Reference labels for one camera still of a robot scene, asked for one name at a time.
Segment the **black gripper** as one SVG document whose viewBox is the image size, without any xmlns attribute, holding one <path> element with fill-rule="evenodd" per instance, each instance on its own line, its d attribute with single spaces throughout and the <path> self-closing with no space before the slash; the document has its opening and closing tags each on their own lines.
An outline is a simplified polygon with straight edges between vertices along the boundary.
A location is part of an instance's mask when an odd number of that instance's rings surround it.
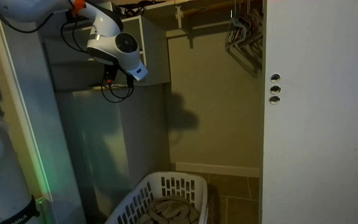
<svg viewBox="0 0 358 224">
<path fill-rule="evenodd" d="M 127 88 L 133 88 L 134 79 L 123 72 L 118 65 L 106 65 L 102 76 L 103 85 L 125 85 Z"/>
</svg>

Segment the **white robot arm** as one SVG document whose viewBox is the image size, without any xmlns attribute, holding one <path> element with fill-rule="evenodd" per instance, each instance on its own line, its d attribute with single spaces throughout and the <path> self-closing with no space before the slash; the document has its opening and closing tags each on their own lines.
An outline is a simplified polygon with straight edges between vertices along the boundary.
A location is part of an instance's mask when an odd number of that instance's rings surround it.
<svg viewBox="0 0 358 224">
<path fill-rule="evenodd" d="M 142 81 L 148 75 L 137 40 L 123 30 L 119 16 L 112 9 L 88 0 L 0 0 L 0 20 L 6 25 L 35 23 L 61 12 L 92 23 L 87 53 L 94 62 L 113 73 L 120 70 L 130 80 Z"/>
</svg>

